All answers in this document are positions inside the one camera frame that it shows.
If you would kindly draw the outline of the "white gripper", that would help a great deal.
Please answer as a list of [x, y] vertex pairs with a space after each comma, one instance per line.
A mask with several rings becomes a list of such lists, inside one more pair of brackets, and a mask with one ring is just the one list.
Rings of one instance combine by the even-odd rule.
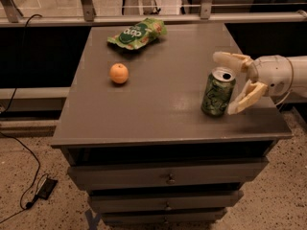
[[253, 61], [247, 55], [215, 52], [213, 60], [236, 74], [248, 71], [250, 80], [246, 82], [242, 92], [229, 104], [228, 115], [242, 112], [256, 104], [264, 95], [278, 97], [290, 89], [293, 68], [285, 57], [266, 56]]

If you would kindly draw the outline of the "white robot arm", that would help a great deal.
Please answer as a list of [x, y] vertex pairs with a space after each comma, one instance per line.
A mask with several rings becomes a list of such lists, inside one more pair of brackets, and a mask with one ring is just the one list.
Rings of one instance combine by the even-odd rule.
[[245, 73], [247, 82], [242, 92], [230, 103], [229, 115], [237, 114], [256, 104], [263, 96], [285, 97], [295, 92], [302, 97], [307, 91], [307, 57], [250, 56], [228, 52], [215, 52], [213, 60], [235, 74]]

